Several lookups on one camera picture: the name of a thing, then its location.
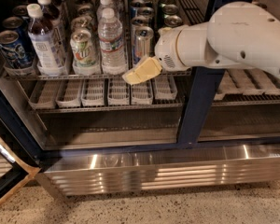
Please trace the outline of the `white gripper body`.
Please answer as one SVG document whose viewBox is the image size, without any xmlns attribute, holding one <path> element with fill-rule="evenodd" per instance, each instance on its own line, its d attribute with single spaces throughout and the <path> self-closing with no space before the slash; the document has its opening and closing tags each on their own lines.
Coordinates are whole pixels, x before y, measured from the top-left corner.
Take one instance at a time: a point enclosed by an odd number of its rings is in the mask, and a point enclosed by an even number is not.
<svg viewBox="0 0 280 224">
<path fill-rule="evenodd" d="M 155 56 L 167 72 L 186 71 L 188 68 L 180 61 L 177 41 L 185 26 L 172 28 L 171 31 L 160 36 L 155 45 Z"/>
</svg>

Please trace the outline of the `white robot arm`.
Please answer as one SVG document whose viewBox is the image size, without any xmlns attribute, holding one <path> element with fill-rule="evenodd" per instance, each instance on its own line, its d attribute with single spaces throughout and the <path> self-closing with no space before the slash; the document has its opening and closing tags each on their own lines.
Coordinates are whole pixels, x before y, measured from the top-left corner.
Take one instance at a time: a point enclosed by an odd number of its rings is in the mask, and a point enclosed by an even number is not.
<svg viewBox="0 0 280 224">
<path fill-rule="evenodd" d="M 280 79 L 280 20 L 254 4 L 228 3 L 208 22 L 161 28 L 159 34 L 155 55 L 144 56 L 122 76 L 128 84 L 197 66 L 257 68 Z"/>
</svg>

